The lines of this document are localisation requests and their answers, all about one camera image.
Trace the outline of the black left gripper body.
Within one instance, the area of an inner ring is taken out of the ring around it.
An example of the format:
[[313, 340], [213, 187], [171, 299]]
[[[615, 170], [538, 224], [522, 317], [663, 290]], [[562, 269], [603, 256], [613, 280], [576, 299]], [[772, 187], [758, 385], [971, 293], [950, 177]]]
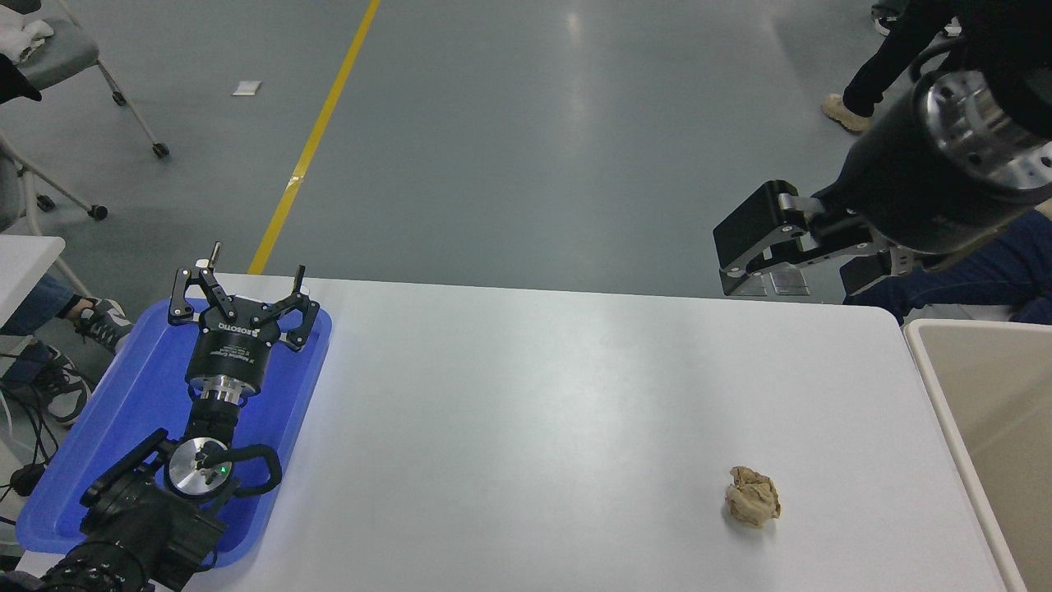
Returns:
[[252, 327], [251, 320], [262, 317], [248, 313], [247, 320], [232, 321], [218, 308], [208, 308], [199, 319], [199, 335], [185, 373], [185, 382], [202, 389], [205, 380], [226, 376], [244, 383], [248, 389], [262, 387], [274, 344], [281, 336], [275, 320]]

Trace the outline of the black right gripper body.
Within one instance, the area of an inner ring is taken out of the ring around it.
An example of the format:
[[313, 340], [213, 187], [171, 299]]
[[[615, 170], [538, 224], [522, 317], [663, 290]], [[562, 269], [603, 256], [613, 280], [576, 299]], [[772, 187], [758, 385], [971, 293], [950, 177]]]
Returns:
[[925, 256], [960, 251], [1049, 198], [1047, 80], [920, 80], [825, 191], [827, 205]]

